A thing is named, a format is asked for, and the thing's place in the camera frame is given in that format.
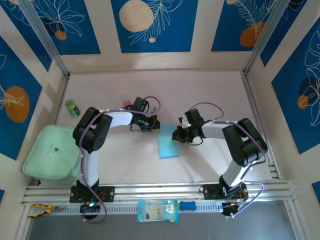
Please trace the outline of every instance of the mint green bag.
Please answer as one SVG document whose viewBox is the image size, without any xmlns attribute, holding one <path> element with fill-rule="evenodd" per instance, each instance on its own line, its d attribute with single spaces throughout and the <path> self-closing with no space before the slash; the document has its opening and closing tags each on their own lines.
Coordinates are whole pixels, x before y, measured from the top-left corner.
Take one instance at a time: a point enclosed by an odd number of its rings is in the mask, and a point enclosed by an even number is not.
<svg viewBox="0 0 320 240">
<path fill-rule="evenodd" d="M 45 126 L 23 165 L 23 172 L 38 180 L 71 185 L 80 173 L 81 161 L 73 131 L 72 127 Z"/>
</svg>

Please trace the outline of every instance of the plastic package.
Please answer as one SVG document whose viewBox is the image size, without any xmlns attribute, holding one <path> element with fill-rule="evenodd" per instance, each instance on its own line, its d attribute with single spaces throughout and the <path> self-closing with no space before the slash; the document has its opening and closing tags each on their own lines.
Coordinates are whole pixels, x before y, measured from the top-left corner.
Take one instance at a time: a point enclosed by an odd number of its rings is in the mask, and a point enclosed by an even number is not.
<svg viewBox="0 0 320 240">
<path fill-rule="evenodd" d="M 139 199 L 136 219 L 138 222 L 178 223 L 178 201 Z"/>
</svg>

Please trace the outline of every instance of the white wall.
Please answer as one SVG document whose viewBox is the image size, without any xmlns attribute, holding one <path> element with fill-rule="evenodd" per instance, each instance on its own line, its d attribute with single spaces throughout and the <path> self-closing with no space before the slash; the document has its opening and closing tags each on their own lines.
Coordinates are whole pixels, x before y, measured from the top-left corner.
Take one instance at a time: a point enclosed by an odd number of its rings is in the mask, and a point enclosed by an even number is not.
<svg viewBox="0 0 320 240">
<path fill-rule="evenodd" d="M 190 52 L 122 54 L 111 1 L 85 0 L 101 54 L 64 55 L 71 73 L 150 69 L 243 69 L 250 51 L 211 52 L 224 0 L 199 0 Z"/>
<path fill-rule="evenodd" d="M 49 72 L 45 70 L 1 7 L 0 23 L 0 36 L 42 85 L 42 92 L 17 160 L 0 154 L 0 189 L 6 192 L 0 206 L 0 239 L 6 240 L 10 238 L 18 224 L 18 207 L 30 181 L 23 174 L 22 165 L 40 130 L 45 125 L 54 122 L 65 79 L 62 79 L 62 75 L 55 64 L 51 65 Z"/>
<path fill-rule="evenodd" d="M 311 183 L 320 181 L 320 145 L 299 155 L 271 81 L 320 17 L 320 1 L 308 0 L 264 68 L 259 59 L 249 74 L 259 112 L 284 179 L 292 180 L 308 239 L 319 239 L 320 206 Z"/>
</svg>

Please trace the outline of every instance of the green can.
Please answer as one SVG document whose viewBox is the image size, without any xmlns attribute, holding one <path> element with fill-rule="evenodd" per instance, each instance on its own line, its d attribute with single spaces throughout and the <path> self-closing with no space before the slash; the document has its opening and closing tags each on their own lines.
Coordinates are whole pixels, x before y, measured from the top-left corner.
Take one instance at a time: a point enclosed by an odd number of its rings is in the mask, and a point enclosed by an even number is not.
<svg viewBox="0 0 320 240">
<path fill-rule="evenodd" d="M 80 110 L 73 100 L 65 101 L 64 105 L 74 118 L 77 118 L 80 116 Z"/>
</svg>

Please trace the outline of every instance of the yellow pliers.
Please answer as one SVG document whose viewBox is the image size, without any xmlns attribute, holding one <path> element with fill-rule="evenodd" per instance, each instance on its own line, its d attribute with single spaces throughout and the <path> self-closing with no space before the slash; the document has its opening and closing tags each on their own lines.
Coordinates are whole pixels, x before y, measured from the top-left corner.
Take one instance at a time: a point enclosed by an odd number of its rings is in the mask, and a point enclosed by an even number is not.
<svg viewBox="0 0 320 240">
<path fill-rule="evenodd" d="M 37 218 L 40 217 L 44 214 L 52 214 L 53 211 L 59 210 L 59 209 L 64 209 L 65 206 L 53 206 L 53 205 L 42 205 L 42 204 L 33 204 L 30 206 L 31 209 L 34 208 L 43 208 L 45 209 L 44 211 L 37 213 L 37 214 L 29 214 L 29 218 Z"/>
</svg>

